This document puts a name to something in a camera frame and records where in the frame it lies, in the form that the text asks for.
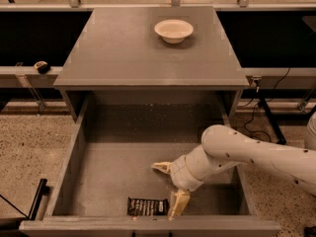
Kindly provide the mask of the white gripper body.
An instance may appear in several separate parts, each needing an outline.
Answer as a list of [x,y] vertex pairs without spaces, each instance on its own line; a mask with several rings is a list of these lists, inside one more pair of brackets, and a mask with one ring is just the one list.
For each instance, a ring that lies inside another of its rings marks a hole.
[[194,192],[202,185],[202,181],[191,174],[185,156],[181,156],[172,162],[170,177],[174,186],[181,191]]

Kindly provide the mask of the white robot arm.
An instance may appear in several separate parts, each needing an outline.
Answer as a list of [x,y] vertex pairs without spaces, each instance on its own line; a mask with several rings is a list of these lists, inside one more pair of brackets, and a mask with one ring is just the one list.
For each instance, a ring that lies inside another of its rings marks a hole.
[[252,139],[222,124],[208,127],[201,144],[172,162],[151,165],[171,177],[178,189],[171,193],[168,217],[179,216],[189,203],[191,193],[213,175],[240,163],[252,164],[271,175],[316,195],[316,118],[306,127],[303,148]]

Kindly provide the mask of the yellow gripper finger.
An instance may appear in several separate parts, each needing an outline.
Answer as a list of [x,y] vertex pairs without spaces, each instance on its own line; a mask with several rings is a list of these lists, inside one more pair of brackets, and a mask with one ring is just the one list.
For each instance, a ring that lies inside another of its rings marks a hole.
[[177,190],[170,194],[170,207],[168,210],[168,219],[173,220],[180,216],[187,207],[191,194],[187,191]]
[[156,169],[162,173],[170,175],[171,174],[171,165],[172,165],[171,162],[158,162],[158,163],[153,163],[151,165],[151,168]]

